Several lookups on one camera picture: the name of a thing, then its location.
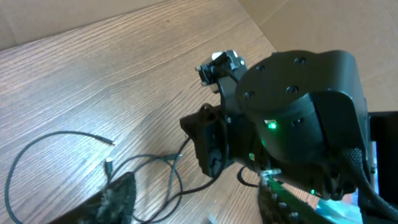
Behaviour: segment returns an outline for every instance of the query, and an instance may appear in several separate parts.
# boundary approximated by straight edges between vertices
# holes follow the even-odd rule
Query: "braided cable sleeve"
[[[362,151],[360,149],[343,149],[338,154],[341,168],[351,175],[358,189],[370,200],[376,209],[386,217],[398,222],[398,210],[387,203],[372,189],[364,170]]]

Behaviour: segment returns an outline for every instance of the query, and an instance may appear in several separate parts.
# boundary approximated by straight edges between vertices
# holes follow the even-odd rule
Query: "wooden table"
[[[0,52],[0,223],[11,223],[4,207],[11,163],[41,135],[85,131],[118,144],[55,136],[29,149],[10,191],[24,223],[49,222],[93,195],[106,182],[107,157],[117,166],[137,154],[175,152],[185,139],[179,119],[204,102],[220,103],[193,68],[228,49],[249,66],[274,50],[238,1],[176,0]],[[239,184],[239,168],[228,168],[208,190],[184,196],[165,223],[202,223],[209,214],[220,223],[260,223],[257,190]],[[178,170],[186,189],[209,180],[192,143]],[[137,174],[139,218],[148,219],[163,202],[169,172],[155,163]]]

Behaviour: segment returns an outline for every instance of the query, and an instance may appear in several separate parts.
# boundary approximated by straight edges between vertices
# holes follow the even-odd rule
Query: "wood grain surface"
[[[12,160],[41,135],[85,131],[118,144],[55,136],[29,149],[10,191],[24,223],[49,222],[97,192],[106,182],[107,157],[117,166],[137,154],[175,152],[185,139],[179,119],[220,100],[201,87],[193,68],[227,49],[249,66],[274,50],[237,1],[175,0],[0,52],[0,223],[12,223],[4,206]],[[228,168],[208,190],[184,196],[164,223],[203,223],[209,214],[220,223],[260,223],[257,190],[239,184],[239,168]],[[178,171],[185,189],[209,179],[192,143]],[[149,218],[163,202],[169,172],[155,163],[137,174],[139,218]],[[247,170],[244,176],[258,181]]]

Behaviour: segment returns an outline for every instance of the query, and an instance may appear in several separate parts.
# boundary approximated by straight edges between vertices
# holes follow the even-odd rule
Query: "wooden tabletop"
[[[97,192],[106,182],[107,157],[117,166],[137,154],[176,152],[185,139],[179,119],[202,103],[220,103],[193,68],[228,49],[248,66],[274,51],[238,1],[175,0],[0,52],[0,223],[12,223],[3,203],[12,161],[39,136],[85,131],[118,144],[64,135],[30,148],[10,191],[24,223],[49,222]],[[240,167],[228,168],[208,190],[184,196],[164,223],[202,223],[209,214],[220,223],[260,223],[257,190],[236,180]],[[178,171],[185,189],[209,180],[192,143]],[[148,219],[157,210],[169,172],[155,163],[137,173],[136,216]],[[258,181],[249,171],[244,175]]]

